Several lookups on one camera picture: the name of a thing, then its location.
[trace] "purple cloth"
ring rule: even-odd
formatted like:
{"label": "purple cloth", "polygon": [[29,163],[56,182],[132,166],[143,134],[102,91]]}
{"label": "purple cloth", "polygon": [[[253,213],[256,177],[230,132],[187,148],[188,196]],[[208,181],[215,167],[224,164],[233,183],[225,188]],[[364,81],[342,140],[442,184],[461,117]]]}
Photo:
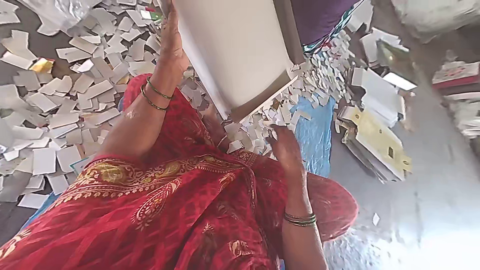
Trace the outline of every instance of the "purple cloth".
{"label": "purple cloth", "polygon": [[291,0],[295,24],[304,45],[330,33],[343,13],[358,0]]}

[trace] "red saree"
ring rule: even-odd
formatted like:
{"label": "red saree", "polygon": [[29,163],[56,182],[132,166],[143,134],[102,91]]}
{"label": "red saree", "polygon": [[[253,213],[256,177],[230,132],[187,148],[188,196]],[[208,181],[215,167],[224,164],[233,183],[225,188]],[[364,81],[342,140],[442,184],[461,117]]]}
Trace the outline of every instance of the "red saree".
{"label": "red saree", "polygon": [[[146,75],[132,79],[128,107]],[[0,269],[276,269],[286,187],[271,159],[213,146],[175,90],[143,160],[97,157],[30,226],[0,248]],[[353,197],[309,174],[322,241],[346,231]]]}

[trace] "woman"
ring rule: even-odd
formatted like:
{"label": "woman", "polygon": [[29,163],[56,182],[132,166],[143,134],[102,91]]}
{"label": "woman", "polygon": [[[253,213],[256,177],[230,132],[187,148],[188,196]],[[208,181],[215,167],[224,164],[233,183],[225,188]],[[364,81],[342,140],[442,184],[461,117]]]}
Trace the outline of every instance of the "woman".
{"label": "woman", "polygon": [[94,161],[0,249],[0,269],[275,269],[278,258],[327,269],[321,241],[348,228],[355,201],[309,176],[315,219],[285,127],[268,139],[279,161],[225,154],[221,126],[206,116],[207,131],[175,88],[188,64],[177,24],[173,10],[154,73],[129,82],[123,117]]}

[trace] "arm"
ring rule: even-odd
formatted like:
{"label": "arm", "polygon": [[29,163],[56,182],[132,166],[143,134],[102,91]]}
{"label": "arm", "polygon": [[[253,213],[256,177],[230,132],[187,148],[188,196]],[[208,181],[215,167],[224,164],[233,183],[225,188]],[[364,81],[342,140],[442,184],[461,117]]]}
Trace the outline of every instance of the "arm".
{"label": "arm", "polygon": [[[171,97],[187,67],[188,58],[183,52],[178,32],[178,15],[172,7],[167,26],[162,30],[162,50],[150,82],[160,93]],[[169,104],[168,99],[157,94],[148,85],[145,87],[145,95],[161,108],[166,108]],[[155,143],[164,118],[165,110],[154,108],[140,94],[108,133],[97,154],[141,157]]]}
{"label": "arm", "polygon": [[[272,125],[278,141],[268,137],[273,153],[282,164],[287,179],[287,204],[285,212],[298,217],[312,213],[307,192],[307,173],[303,167],[300,147],[293,132],[287,127]],[[283,252],[289,270],[326,270],[320,234],[317,225],[299,227],[283,220]]]}

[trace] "concrete floor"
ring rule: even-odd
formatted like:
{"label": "concrete floor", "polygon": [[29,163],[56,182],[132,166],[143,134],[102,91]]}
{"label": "concrete floor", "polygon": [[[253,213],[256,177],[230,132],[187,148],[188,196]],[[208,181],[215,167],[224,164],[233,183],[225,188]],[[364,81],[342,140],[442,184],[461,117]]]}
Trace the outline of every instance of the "concrete floor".
{"label": "concrete floor", "polygon": [[[454,49],[461,60],[478,59],[476,43],[472,42],[478,32],[460,29],[422,45],[401,26],[389,1],[378,2],[372,25],[401,36],[418,66],[419,87],[413,103],[415,132],[394,128],[413,159],[413,174],[402,183],[380,183],[333,133],[330,178],[354,195],[360,214],[348,234],[325,244],[330,268],[478,269],[473,259],[480,247],[479,162],[429,86],[447,49]],[[53,39],[36,33],[39,21],[29,9],[21,8],[17,14],[23,23],[3,25],[0,38],[10,29],[28,31],[32,52],[47,58],[56,58],[55,48],[68,47],[69,38],[62,33]],[[54,71],[61,73],[65,67],[64,60],[57,61]],[[11,83],[16,69],[0,62],[0,70],[0,84]],[[10,239],[33,212],[0,203],[0,244]],[[378,226],[372,224],[374,213],[381,218]]]}

